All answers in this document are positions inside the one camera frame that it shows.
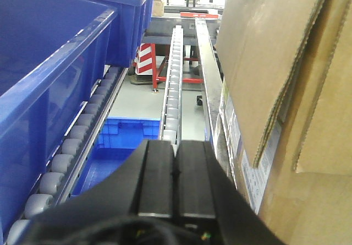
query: metal rail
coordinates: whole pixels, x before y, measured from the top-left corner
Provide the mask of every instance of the metal rail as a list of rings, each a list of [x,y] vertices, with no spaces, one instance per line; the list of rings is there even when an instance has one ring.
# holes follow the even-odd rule
[[[215,8],[218,10],[218,13],[220,15],[222,15],[222,13],[224,12],[224,8],[223,6],[217,6],[217,7],[214,7],[214,5],[206,5],[206,4],[197,4],[196,6],[197,9],[204,9],[204,10],[207,10],[209,8]],[[186,12],[186,11],[189,11],[191,10],[192,8],[190,7],[184,7],[184,6],[165,6],[164,7],[164,12],[165,13],[174,13],[174,14],[179,14],[180,12]]]
[[[204,19],[208,27],[208,33],[212,43],[216,42],[217,30],[220,27],[219,19]],[[180,17],[152,17],[151,23],[145,32],[143,43],[156,43],[169,45],[172,31],[176,25],[183,28],[184,45],[197,45],[197,35],[194,18]]]
[[[195,26],[199,61],[202,68],[201,74],[203,76],[202,97],[206,126],[205,140],[212,143],[218,162],[227,177],[232,180],[226,138],[219,114],[222,89],[219,68],[206,21],[204,19],[196,19]]]

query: red metal frame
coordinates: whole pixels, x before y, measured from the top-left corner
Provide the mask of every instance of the red metal frame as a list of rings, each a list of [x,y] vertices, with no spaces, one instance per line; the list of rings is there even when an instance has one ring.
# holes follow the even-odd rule
[[[165,56],[164,60],[160,64],[159,68],[156,67],[156,54],[155,54],[155,44],[151,44],[152,48],[152,71],[153,71],[153,89],[156,90],[158,87],[158,81],[166,81],[166,77],[160,76],[161,71],[163,71],[165,64],[167,64],[169,56]],[[184,61],[193,61],[197,62],[198,58],[183,58]],[[203,79],[196,78],[183,78],[183,83],[191,83],[191,84],[201,84],[203,83]]]

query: roller conveyor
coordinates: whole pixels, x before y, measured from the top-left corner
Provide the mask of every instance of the roller conveyor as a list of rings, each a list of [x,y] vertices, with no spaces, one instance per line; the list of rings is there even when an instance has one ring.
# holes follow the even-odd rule
[[[207,141],[181,140],[183,29],[176,26],[159,140],[143,141],[102,183],[70,199],[127,72],[110,68],[10,230],[9,245],[17,238],[17,244],[282,244],[229,179],[223,134],[216,132],[221,80],[206,23],[197,20],[196,30]]]

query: black cable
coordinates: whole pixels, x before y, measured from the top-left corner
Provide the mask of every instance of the black cable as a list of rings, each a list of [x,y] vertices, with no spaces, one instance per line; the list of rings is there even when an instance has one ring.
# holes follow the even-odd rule
[[[101,237],[102,234],[107,234],[111,231],[121,231],[122,228],[124,230],[128,230],[129,228],[147,228],[152,230],[152,234],[159,234],[162,244],[165,245],[179,245],[178,237],[182,239],[187,239],[192,241],[194,244],[200,244],[201,238],[193,234],[189,231],[183,230],[181,228],[175,227],[171,224],[163,222],[161,220],[149,219],[145,217],[137,217],[137,216],[128,216],[128,217],[115,217],[106,221],[98,222],[94,225],[85,227],[81,230],[78,230],[67,237],[64,237],[60,241],[56,240],[44,240],[37,242],[25,242],[23,245],[72,245],[79,244],[82,241],[96,241],[97,237]]]

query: blue plastic bin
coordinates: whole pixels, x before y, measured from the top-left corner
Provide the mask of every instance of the blue plastic bin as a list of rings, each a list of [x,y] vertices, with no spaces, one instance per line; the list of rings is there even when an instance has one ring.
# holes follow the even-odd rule
[[[106,63],[129,67],[151,21],[153,0],[94,1],[116,7],[119,13],[112,24]]]
[[[73,197],[103,181],[143,139],[157,139],[160,119],[108,118],[73,191]]]
[[[0,221],[6,235],[103,75],[114,8],[0,0]]]

